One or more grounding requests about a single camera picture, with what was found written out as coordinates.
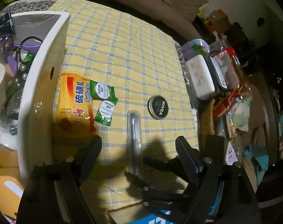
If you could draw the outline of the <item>purple container with lid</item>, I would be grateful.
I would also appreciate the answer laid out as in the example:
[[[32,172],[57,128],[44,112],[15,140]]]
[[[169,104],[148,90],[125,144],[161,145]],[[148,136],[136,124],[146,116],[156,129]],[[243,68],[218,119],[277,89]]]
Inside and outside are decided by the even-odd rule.
[[[186,42],[181,49],[186,60],[190,60],[197,55],[206,56],[210,54],[209,45],[203,39]]]

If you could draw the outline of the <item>white cardboard storage box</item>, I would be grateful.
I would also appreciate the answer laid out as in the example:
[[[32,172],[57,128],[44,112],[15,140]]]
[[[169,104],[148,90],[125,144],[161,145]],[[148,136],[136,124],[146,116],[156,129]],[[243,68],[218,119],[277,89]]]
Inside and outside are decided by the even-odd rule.
[[[17,152],[22,181],[39,161],[52,163],[52,108],[69,20],[69,13],[54,11],[0,18],[0,62],[7,68],[0,144]]]

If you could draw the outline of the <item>yellow sulfur soap packet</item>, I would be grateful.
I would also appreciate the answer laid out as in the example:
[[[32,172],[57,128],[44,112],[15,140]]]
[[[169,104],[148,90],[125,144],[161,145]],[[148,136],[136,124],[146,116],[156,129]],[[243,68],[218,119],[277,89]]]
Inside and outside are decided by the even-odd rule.
[[[53,130],[55,136],[82,138],[96,131],[90,86],[90,80],[76,74],[60,75]]]

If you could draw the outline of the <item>green wipe packet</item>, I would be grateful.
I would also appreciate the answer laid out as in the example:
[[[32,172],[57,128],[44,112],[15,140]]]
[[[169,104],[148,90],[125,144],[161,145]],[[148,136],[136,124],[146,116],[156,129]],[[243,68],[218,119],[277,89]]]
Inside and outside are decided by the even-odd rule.
[[[90,95],[94,99],[99,100],[114,100],[116,98],[115,89],[113,86],[98,83],[96,81],[90,81]]]
[[[118,98],[101,99],[99,109],[96,116],[94,117],[95,122],[101,123],[106,126],[111,126],[112,115],[117,103]]]

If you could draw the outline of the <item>white power adapter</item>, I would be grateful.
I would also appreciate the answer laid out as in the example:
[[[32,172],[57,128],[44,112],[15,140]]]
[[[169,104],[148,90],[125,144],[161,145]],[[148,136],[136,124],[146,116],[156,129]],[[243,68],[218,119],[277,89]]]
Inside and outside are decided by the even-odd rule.
[[[233,148],[231,142],[228,142],[228,144],[227,144],[224,162],[225,162],[226,165],[233,165],[235,162],[238,162],[238,158],[235,154],[235,151],[234,151],[234,148]]]

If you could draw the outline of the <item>clear plastic tube case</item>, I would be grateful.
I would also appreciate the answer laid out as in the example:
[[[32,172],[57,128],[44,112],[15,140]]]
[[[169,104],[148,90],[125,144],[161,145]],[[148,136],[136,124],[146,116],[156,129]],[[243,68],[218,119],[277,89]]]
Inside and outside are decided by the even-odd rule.
[[[129,172],[141,176],[143,171],[141,115],[137,110],[127,113],[127,151]]]

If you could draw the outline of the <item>round Nivea cream tin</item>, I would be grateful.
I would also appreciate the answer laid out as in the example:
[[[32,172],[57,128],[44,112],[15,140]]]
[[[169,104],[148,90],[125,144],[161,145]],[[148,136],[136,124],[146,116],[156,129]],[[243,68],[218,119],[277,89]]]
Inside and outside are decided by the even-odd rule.
[[[169,112],[169,106],[166,99],[160,95],[154,95],[148,100],[149,114],[156,120],[166,118]]]

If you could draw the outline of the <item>wicker basket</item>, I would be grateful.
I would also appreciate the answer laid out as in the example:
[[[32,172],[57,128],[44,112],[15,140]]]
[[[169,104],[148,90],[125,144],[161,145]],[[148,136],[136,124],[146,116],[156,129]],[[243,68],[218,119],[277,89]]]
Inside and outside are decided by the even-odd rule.
[[[200,115],[200,151],[202,154],[205,152],[206,142],[208,135],[215,135],[214,130],[214,119],[213,119],[213,109],[214,109],[215,99],[211,99],[210,102],[204,107]]]

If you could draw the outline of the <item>yellow plaid tablecloth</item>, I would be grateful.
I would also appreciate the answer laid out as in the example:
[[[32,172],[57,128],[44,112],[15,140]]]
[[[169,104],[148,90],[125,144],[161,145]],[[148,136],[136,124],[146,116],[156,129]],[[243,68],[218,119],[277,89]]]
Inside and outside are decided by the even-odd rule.
[[[198,147],[195,117],[174,40],[160,29],[132,15],[84,0],[57,0],[51,10],[70,13],[62,72],[111,85],[118,103],[111,126],[97,123],[103,145],[90,179],[81,189],[95,213],[134,204],[124,176],[127,112],[141,115],[144,155],[166,160],[176,155],[175,139],[184,136]],[[154,119],[148,100],[164,97],[166,118]]]

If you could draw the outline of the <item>white floral tissue box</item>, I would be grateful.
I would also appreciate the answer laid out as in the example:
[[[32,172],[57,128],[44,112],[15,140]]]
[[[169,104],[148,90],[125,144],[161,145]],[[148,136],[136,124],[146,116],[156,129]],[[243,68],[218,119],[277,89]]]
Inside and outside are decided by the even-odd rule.
[[[197,55],[186,62],[197,98],[208,100],[216,95],[212,76],[202,55]]]

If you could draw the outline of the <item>blue UTO sportswear box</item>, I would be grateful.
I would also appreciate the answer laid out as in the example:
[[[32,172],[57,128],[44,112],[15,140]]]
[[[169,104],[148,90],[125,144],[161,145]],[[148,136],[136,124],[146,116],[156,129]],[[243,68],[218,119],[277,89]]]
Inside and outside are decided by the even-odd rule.
[[[143,187],[141,210],[128,223],[215,223],[223,196],[223,181],[211,192],[190,183],[181,193]]]

